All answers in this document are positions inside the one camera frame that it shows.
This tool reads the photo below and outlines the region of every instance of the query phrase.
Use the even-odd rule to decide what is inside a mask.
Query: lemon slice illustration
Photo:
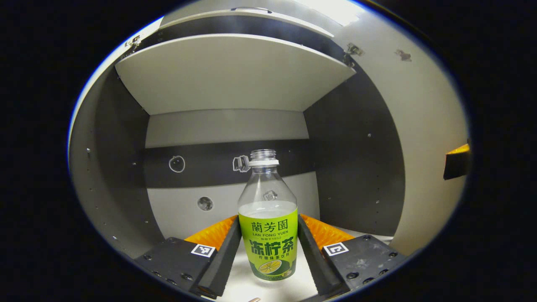
[[[270,274],[279,269],[280,266],[281,260],[268,261],[267,263],[261,264],[261,266],[259,267],[259,271],[264,274]]]

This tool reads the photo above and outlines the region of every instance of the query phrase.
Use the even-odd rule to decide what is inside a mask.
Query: plastic bottle
[[[296,270],[296,197],[278,174],[276,151],[254,150],[250,156],[252,176],[238,200],[246,254],[255,276],[282,280]]]

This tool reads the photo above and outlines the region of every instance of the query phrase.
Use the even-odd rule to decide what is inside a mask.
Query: white floor
[[[339,229],[355,237],[365,235],[364,233],[344,228]],[[389,244],[393,238],[374,236],[386,244]],[[315,288],[302,245],[298,244],[296,246],[298,250],[295,274],[281,281],[265,281],[253,275],[244,249],[244,243],[241,240],[231,267],[224,295],[218,297],[217,300],[204,298],[218,302],[249,302],[255,298],[260,298],[259,302],[297,302],[317,295],[317,288]]]

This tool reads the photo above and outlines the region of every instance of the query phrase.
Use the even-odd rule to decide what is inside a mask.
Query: green bottle label
[[[277,218],[238,219],[253,274],[269,281],[290,277],[296,269],[298,209]]]

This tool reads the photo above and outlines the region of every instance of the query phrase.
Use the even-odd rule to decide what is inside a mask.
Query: bolt
[[[194,278],[192,278],[192,276],[190,276],[189,274],[181,274],[181,278],[185,279],[185,280],[188,280],[188,281],[194,281]]]
[[[357,272],[350,272],[347,274],[347,279],[354,279],[356,277],[358,277],[358,273]]]

